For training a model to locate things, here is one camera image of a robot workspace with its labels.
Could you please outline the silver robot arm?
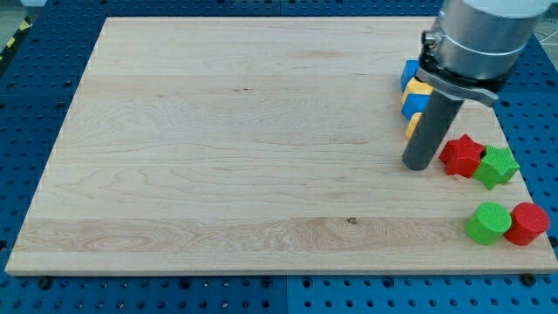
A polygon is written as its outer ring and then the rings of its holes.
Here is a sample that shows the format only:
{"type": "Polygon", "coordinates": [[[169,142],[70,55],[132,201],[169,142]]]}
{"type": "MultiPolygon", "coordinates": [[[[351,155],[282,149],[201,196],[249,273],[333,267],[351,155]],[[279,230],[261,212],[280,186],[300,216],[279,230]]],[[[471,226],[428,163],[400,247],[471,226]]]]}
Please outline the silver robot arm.
{"type": "Polygon", "coordinates": [[[549,0],[445,0],[421,35],[418,80],[432,102],[493,106],[549,0]]]}

